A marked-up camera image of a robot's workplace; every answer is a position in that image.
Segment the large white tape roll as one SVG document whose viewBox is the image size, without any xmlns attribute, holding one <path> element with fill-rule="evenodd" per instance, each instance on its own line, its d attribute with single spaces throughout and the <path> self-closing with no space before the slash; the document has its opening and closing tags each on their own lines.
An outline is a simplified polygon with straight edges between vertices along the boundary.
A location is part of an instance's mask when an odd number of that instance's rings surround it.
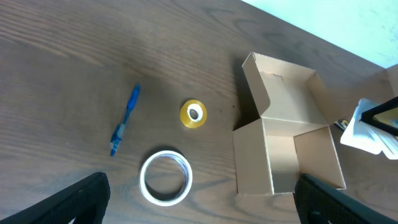
<svg viewBox="0 0 398 224">
<path fill-rule="evenodd" d="M 149 166 L 156 159 L 161 157 L 168 157 L 177 162 L 177 164 L 182 169 L 182 173 L 184 174 L 184 181 L 180 189 L 175 193 L 171 193 L 166 196 L 160 196 L 159 194 L 155 194 L 154 190 L 151 189 L 149 184 L 147 184 L 146 182 L 146 173 Z M 192 188 L 192 184 L 193 184 L 192 167 L 188 162 L 188 160 L 185 158 L 185 156 L 176 151 L 163 150 L 154 153 L 143 162 L 139 171 L 139 188 L 142 195 L 150 203 L 153 203 L 154 205 L 158 205 L 161 207 L 170 207 L 180 203 L 189 194 L 190 189 Z"/>
</svg>

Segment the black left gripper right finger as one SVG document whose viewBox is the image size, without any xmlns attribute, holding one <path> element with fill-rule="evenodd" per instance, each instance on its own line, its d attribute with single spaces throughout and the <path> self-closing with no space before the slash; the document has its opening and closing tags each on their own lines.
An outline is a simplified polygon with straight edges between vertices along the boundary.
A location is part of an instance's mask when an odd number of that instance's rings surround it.
<svg viewBox="0 0 398 224">
<path fill-rule="evenodd" d="M 310 174 L 301 174 L 293 192 L 301 223 L 397 224 Z"/>
</svg>

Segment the blue ballpoint pen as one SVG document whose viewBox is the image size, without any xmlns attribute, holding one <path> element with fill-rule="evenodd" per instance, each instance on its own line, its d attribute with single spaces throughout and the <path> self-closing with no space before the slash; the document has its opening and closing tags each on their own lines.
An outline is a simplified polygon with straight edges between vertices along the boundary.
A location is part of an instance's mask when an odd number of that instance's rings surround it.
<svg viewBox="0 0 398 224">
<path fill-rule="evenodd" d="M 126 123 L 129 119 L 129 115 L 130 115 L 131 111 L 134 109 L 134 107 L 136 105 L 140 90 L 141 90 L 141 86 L 138 83 L 134 87 L 134 89 L 129 97 L 129 100 L 126 105 L 126 109 L 124 110 L 124 114 L 122 115 L 120 123 L 116 126 L 116 129 L 114 130 L 114 133 L 111 136 L 111 140 L 109 142 L 109 145 L 111 148 L 111 152 L 110 152 L 111 157 L 114 157 L 115 153 L 118 151 L 118 147 L 119 147 L 120 142 L 122 141 L 122 135 L 123 135 L 125 127 L 126 127 Z"/>
</svg>

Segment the cardboard box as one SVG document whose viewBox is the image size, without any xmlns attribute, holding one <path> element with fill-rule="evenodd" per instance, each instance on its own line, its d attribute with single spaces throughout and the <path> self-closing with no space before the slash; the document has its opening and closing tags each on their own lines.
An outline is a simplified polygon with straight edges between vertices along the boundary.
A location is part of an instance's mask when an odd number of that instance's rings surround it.
<svg viewBox="0 0 398 224">
<path fill-rule="evenodd" d="M 303 173 L 345 189 L 330 127 L 307 88 L 316 71 L 254 52 L 242 68 L 260 118 L 233 132 L 238 194 L 290 194 Z"/>
</svg>

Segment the small yellow tape roll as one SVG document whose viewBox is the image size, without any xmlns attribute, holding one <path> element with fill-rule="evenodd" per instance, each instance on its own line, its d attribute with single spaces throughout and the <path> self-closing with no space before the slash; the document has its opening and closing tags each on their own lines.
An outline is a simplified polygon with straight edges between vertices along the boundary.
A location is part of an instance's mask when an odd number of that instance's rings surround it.
<svg viewBox="0 0 398 224">
<path fill-rule="evenodd" d="M 180 109 L 180 120 L 188 128 L 196 129 L 207 119 L 205 105 L 198 100 L 188 100 Z"/>
</svg>

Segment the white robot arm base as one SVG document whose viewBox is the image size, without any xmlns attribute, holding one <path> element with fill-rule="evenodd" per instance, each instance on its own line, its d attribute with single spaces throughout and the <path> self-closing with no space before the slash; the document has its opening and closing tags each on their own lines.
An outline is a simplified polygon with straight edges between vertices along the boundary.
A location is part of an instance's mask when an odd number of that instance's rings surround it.
<svg viewBox="0 0 398 224">
<path fill-rule="evenodd" d="M 362 113 L 376 106 L 379 103 L 360 99 L 340 143 L 371 154 L 383 152 L 388 159 L 397 160 L 397 137 L 361 121 Z"/>
</svg>

